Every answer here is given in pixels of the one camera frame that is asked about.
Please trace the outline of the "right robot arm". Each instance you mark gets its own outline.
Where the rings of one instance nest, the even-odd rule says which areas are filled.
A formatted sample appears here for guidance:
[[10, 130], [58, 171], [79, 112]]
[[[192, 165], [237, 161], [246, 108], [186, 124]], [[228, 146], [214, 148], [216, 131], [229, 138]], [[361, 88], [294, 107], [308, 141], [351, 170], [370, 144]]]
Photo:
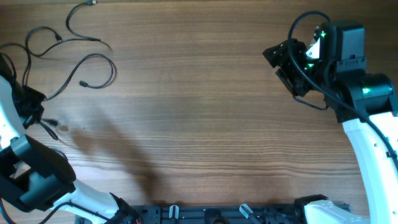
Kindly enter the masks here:
[[397, 94], [387, 75], [366, 71], [364, 27], [327, 21], [315, 30], [311, 47], [288, 37], [263, 55], [297, 101], [310, 91], [323, 94], [354, 149], [366, 191], [369, 218], [316, 197], [301, 203], [302, 221], [396, 223]]

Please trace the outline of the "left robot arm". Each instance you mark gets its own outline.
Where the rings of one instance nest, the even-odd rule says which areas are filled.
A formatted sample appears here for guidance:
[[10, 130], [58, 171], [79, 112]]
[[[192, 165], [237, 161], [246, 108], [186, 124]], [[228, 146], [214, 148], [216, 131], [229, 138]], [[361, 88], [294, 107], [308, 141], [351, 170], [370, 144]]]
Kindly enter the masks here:
[[16, 69], [1, 54], [1, 200], [22, 212], [75, 214], [76, 223], [142, 223], [138, 212], [112, 193], [99, 192], [76, 178], [66, 155], [30, 137], [42, 124], [45, 95], [16, 80]]

